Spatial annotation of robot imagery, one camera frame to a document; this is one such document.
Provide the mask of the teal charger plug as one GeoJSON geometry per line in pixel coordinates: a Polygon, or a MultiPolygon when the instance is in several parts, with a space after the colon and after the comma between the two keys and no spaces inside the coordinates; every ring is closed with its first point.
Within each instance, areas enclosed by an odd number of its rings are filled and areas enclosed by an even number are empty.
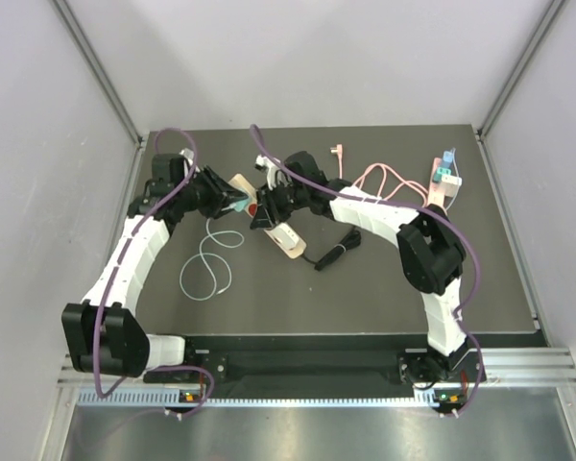
{"type": "Polygon", "coordinates": [[[235,203],[232,203],[229,208],[235,212],[247,211],[251,203],[252,203],[251,198],[245,198],[243,200],[239,200],[235,203]]]}

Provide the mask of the beige power strip red sockets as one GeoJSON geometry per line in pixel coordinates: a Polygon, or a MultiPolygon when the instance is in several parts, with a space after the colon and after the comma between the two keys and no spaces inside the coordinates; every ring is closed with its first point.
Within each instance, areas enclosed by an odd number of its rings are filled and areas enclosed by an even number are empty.
{"type": "Polygon", "coordinates": [[[255,224],[265,225],[260,228],[266,235],[291,259],[297,259],[304,254],[305,240],[286,222],[273,221],[274,215],[268,209],[263,209],[256,198],[256,189],[241,174],[234,175],[228,183],[247,195],[241,205],[233,209],[249,216],[255,224]]]}

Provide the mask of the white square charger plug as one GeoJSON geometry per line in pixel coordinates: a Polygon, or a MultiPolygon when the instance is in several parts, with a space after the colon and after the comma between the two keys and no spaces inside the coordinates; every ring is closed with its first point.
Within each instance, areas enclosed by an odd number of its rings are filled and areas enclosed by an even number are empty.
{"type": "Polygon", "coordinates": [[[287,223],[280,223],[269,231],[274,241],[286,250],[292,250],[300,241],[298,234],[287,223]]]}

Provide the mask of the pink power strip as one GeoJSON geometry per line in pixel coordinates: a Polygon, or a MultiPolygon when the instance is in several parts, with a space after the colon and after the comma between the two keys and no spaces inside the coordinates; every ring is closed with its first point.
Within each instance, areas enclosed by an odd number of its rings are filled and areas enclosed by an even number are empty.
{"type": "Polygon", "coordinates": [[[427,203],[429,205],[436,205],[442,207],[443,209],[447,209],[453,203],[456,195],[454,197],[450,197],[444,194],[444,189],[441,186],[442,176],[436,175],[436,170],[438,167],[444,168],[442,159],[434,158],[430,174],[430,182],[428,185],[427,203]]]}

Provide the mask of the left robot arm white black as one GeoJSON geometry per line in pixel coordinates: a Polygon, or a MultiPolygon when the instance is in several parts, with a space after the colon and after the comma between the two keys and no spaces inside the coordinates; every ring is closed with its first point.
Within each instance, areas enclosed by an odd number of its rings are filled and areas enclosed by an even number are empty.
{"type": "Polygon", "coordinates": [[[152,266],[188,212],[217,219],[247,206],[248,195],[211,168],[199,168],[189,149],[155,155],[151,177],[129,205],[123,232],[102,275],[61,323],[73,368],[81,373],[138,377],[165,367],[185,381],[199,359],[180,336],[146,333],[135,319],[152,266]]]}

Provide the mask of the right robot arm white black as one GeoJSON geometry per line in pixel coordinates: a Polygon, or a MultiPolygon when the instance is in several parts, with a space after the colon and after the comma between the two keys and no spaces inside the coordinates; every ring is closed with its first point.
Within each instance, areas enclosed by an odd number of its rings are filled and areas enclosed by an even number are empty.
{"type": "Polygon", "coordinates": [[[305,151],[285,161],[260,155],[255,167],[266,173],[267,182],[256,190],[252,228],[273,229],[293,212],[307,208],[390,242],[398,249],[404,277],[422,296],[431,373],[449,380],[463,370],[468,342],[455,310],[460,304],[466,250],[444,224],[446,215],[439,206],[387,205],[351,182],[328,179],[305,151]]]}

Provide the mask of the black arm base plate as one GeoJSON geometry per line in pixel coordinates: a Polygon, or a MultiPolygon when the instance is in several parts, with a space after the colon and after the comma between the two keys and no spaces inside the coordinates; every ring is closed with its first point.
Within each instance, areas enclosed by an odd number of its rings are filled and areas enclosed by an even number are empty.
{"type": "Polygon", "coordinates": [[[246,377],[373,377],[390,384],[466,379],[473,383],[483,370],[477,354],[467,350],[456,359],[419,349],[191,350],[185,363],[209,370],[221,383],[246,377]]]}

